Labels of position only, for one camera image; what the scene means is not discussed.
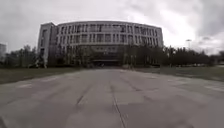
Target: sky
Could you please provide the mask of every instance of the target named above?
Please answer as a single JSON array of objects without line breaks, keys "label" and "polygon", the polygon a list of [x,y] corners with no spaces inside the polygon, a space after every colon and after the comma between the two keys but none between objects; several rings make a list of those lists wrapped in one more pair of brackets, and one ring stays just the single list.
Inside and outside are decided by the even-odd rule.
[{"label": "sky", "polygon": [[0,0],[0,43],[37,45],[40,24],[129,21],[161,27],[164,45],[208,54],[224,49],[222,0]]}]

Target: window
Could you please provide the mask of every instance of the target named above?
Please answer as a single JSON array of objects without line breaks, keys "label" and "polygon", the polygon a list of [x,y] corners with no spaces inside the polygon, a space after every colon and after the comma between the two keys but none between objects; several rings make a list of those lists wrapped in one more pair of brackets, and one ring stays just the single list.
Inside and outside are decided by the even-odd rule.
[{"label": "window", "polygon": [[159,45],[159,42],[158,42],[158,39],[156,38],[156,46],[158,46]]},{"label": "window", "polygon": [[56,35],[58,35],[59,34],[59,28],[57,27],[56,28]]},{"label": "window", "polygon": [[153,45],[155,46],[156,42],[155,42],[155,38],[153,38]]},{"label": "window", "polygon": [[133,33],[133,29],[132,29],[132,26],[130,26],[130,33]]},{"label": "window", "polygon": [[147,28],[147,35],[150,35],[150,29]]},{"label": "window", "polygon": [[118,25],[113,25],[113,31],[114,32],[119,32],[120,31],[120,27]]},{"label": "window", "polygon": [[88,24],[85,27],[85,32],[87,32],[87,31],[88,31]]},{"label": "window", "polygon": [[96,42],[96,35],[93,34],[93,42]]},{"label": "window", "polygon": [[65,27],[65,34],[67,34],[67,27]]},{"label": "window", "polygon": [[105,42],[111,42],[111,35],[110,34],[105,35]]},{"label": "window", "polygon": [[113,34],[113,42],[116,42],[116,36]]},{"label": "window", "polygon": [[102,32],[102,26],[103,26],[103,24],[97,25],[97,32]]},{"label": "window", "polygon": [[90,32],[95,32],[96,30],[96,25],[94,25],[94,24],[91,24],[90,25]]},{"label": "window", "polygon": [[77,26],[74,26],[74,33],[77,33]]},{"label": "window", "polygon": [[87,42],[87,35],[84,34],[82,35],[82,43],[86,43]]},{"label": "window", "polygon": [[145,29],[145,34],[148,35],[148,28]]},{"label": "window", "polygon": [[43,56],[44,55],[44,48],[40,49],[40,54]]},{"label": "window", "polygon": [[152,45],[152,38],[150,37],[150,44]]},{"label": "window", "polygon": [[69,43],[69,36],[67,36],[67,44]]},{"label": "window", "polygon": [[155,30],[155,36],[157,36],[157,31]]},{"label": "window", "polygon": [[82,25],[81,32],[85,31],[85,25]]},{"label": "window", "polygon": [[146,37],[142,37],[142,43],[143,43],[144,45],[147,44],[147,39],[146,39]]},{"label": "window", "polygon": [[62,40],[63,40],[63,39],[62,39],[62,36],[61,36],[61,37],[60,37],[60,41],[59,41],[60,44],[62,43]]},{"label": "window", "polygon": [[150,36],[152,36],[152,29],[149,29],[149,34]]},{"label": "window", "polygon": [[139,43],[141,44],[142,43],[142,38],[140,36],[138,37],[138,40],[139,40]]},{"label": "window", "polygon": [[129,33],[132,33],[132,27],[131,26],[129,26]]},{"label": "window", "polygon": [[155,36],[155,35],[154,35],[154,29],[152,29],[152,36]]},{"label": "window", "polygon": [[131,36],[131,35],[129,35],[128,36],[128,43],[133,43],[134,41],[133,41],[133,36]]},{"label": "window", "polygon": [[61,34],[64,34],[65,27],[61,27]]},{"label": "window", "polygon": [[145,28],[141,28],[141,34],[146,35],[146,29]]},{"label": "window", "polygon": [[62,52],[65,53],[65,47],[62,48]]},{"label": "window", "polygon": [[135,36],[135,42],[136,42],[136,44],[138,44],[138,37],[137,36]]},{"label": "window", "polygon": [[137,34],[137,26],[135,26],[134,32]]},{"label": "window", "polygon": [[74,25],[72,26],[72,30],[71,30],[71,33],[74,33]]},{"label": "window", "polygon": [[103,31],[103,32],[106,32],[106,31],[107,31],[107,24],[104,24],[104,25],[102,26],[102,31]]},{"label": "window", "polygon": [[122,43],[127,42],[127,37],[126,37],[126,35],[121,35],[120,37],[121,37],[121,42],[122,42]]},{"label": "window", "polygon": [[65,43],[65,36],[63,36],[63,44]]},{"label": "window", "polygon": [[71,26],[69,26],[69,28],[68,28],[68,34],[70,34],[70,32],[71,32]]},{"label": "window", "polygon": [[80,36],[79,35],[77,35],[77,37],[76,37],[76,43],[80,43]]},{"label": "window", "polygon": [[89,35],[89,42],[92,42],[92,34]]},{"label": "window", "polygon": [[139,34],[139,27],[137,27],[137,26],[135,27],[135,33]]},{"label": "window", "polygon": [[72,48],[72,53],[74,54],[75,53],[75,47],[71,47]]},{"label": "window", "polygon": [[73,40],[73,36],[70,36],[70,44],[72,43]]},{"label": "window", "polygon": [[127,30],[127,32],[128,32],[128,33],[130,33],[130,26],[127,26],[127,27],[128,27],[128,30]]},{"label": "window", "polygon": [[81,32],[81,25],[78,25],[77,26],[77,33],[80,33]]},{"label": "window", "polygon": [[76,36],[73,36],[73,42],[72,43],[76,43]]},{"label": "window", "polygon": [[108,31],[108,32],[111,31],[111,27],[112,27],[112,26],[109,24],[108,27],[107,27],[107,31]]},{"label": "window", "polygon": [[120,42],[119,35],[117,34],[117,42]]},{"label": "window", "polygon": [[126,32],[126,26],[125,25],[121,25],[121,32]]},{"label": "window", "polygon": [[47,34],[47,30],[45,29],[45,30],[42,31],[42,39],[41,39],[41,43],[40,43],[41,47],[43,47],[44,44],[45,44],[46,34]]},{"label": "window", "polygon": [[149,37],[147,37],[147,44],[148,44],[148,45],[150,44],[150,40],[149,40]]},{"label": "window", "polygon": [[147,35],[147,29],[146,28],[143,29],[143,32],[144,32],[144,35]]},{"label": "window", "polygon": [[97,42],[103,42],[103,34],[97,34]]}]

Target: building facade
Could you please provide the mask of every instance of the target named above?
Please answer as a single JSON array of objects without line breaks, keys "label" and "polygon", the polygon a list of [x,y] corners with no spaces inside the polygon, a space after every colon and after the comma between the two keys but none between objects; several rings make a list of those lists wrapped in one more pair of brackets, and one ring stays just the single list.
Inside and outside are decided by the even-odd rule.
[{"label": "building facade", "polygon": [[42,24],[38,53],[45,63],[59,53],[77,54],[77,48],[116,54],[123,46],[163,47],[162,29],[155,26],[120,21],[86,21],[54,25]]},{"label": "building facade", "polygon": [[3,62],[5,60],[5,54],[6,54],[6,45],[0,44],[0,62]]}]

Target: pavement crack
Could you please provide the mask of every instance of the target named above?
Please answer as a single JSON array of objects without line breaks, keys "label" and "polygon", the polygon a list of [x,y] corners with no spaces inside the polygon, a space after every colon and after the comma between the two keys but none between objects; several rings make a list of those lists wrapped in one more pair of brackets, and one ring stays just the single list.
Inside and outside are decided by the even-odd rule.
[{"label": "pavement crack", "polygon": [[58,94],[61,94],[61,93],[65,92],[65,91],[67,91],[67,90],[69,90],[69,89],[70,89],[70,86],[63,87],[62,89],[60,89],[60,90],[58,90],[58,91],[56,91],[56,92],[50,94],[49,96],[47,96],[47,97],[45,98],[45,100],[47,100],[47,99],[51,99],[52,97],[54,97],[54,96],[56,96],[56,95],[58,95]]},{"label": "pavement crack", "polygon": [[123,116],[122,116],[122,114],[121,114],[121,111],[120,111],[118,105],[117,105],[117,100],[116,100],[115,95],[114,95],[114,90],[115,90],[115,89],[114,89],[114,86],[111,85],[110,82],[109,82],[109,84],[110,84],[110,89],[111,89],[111,92],[112,92],[112,97],[113,97],[113,100],[114,100],[114,106],[115,106],[117,112],[119,113],[120,120],[121,120],[121,123],[122,123],[123,128],[126,128],[124,118],[123,118]]},{"label": "pavement crack", "polygon": [[132,89],[134,89],[135,91],[139,92],[139,91],[142,91],[141,89],[139,88],[136,88],[135,86],[133,86],[128,80],[124,79],[124,78],[121,78],[121,80],[123,80],[124,82],[126,82]]},{"label": "pavement crack", "polygon": [[77,102],[76,102],[76,105],[78,105],[83,97],[87,94],[87,92],[91,89],[91,87],[93,86],[93,84],[89,85],[82,93],[81,93],[81,96],[78,98]]}]

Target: multi-story building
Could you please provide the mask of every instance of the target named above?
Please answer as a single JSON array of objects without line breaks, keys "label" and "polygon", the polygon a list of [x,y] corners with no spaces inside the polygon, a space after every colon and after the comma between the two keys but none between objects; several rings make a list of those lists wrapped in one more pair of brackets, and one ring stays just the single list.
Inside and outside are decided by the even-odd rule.
[{"label": "multi-story building", "polygon": [[0,44],[0,62],[3,62],[5,60],[5,54],[6,54],[6,45]]},{"label": "multi-story building", "polygon": [[47,23],[40,28],[38,52],[48,63],[60,52],[75,55],[77,47],[91,47],[94,52],[116,54],[119,47],[130,45],[163,47],[162,29],[120,21]]}]

